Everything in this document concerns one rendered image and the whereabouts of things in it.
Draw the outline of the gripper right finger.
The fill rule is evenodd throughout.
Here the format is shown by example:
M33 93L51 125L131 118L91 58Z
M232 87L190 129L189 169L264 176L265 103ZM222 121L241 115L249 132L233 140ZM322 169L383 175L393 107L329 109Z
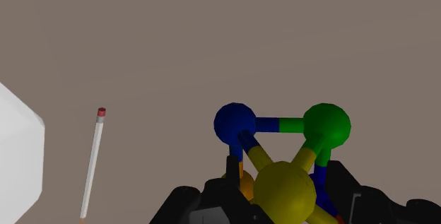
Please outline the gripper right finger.
M324 188L345 224L441 224L441 206L425 199L398 204L361 185L337 160L328 162Z

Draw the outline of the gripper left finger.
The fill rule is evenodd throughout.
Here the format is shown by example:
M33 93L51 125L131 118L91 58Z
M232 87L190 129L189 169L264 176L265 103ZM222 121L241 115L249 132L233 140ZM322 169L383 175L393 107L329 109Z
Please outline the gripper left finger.
M226 158L226 176L205 182L204 190L179 186L149 224L274 224L260 206L242 194L238 158Z

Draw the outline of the colourful ball and stick toy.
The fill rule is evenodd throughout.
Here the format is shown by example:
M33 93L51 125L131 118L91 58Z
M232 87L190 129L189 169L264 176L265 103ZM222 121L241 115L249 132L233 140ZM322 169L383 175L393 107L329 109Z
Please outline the colourful ball and stick toy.
M324 190L331 151L351 133L342 108L319 103L302 117L257 117L250 107L232 102L217 111L213 128L230 154L240 159L240 176L243 157L256 168L250 200L274 224L345 224ZM291 161L273 161L255 137L259 132L302 134L305 142Z

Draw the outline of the white pencil with red eraser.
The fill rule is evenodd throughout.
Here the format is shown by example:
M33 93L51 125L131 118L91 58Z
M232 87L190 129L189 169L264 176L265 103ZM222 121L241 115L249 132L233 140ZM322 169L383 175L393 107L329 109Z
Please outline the white pencil with red eraser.
M81 212L79 216L79 224L86 224L86 217L88 212L88 206L90 202L90 194L93 186L93 179L95 175L95 168L98 161L98 153L100 149L100 141L102 138L102 130L104 126L104 120L106 116L106 109L100 107L97 111L97 117L95 122L95 129L93 135L93 142L91 146L90 159L88 163L88 171L86 176L86 183L83 192L83 199L81 204Z

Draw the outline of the white box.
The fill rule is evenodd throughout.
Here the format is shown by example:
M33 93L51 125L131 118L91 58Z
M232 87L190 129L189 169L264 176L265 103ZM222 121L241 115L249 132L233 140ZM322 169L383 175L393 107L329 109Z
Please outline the white box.
M0 83L0 224L15 224L42 192L45 123Z

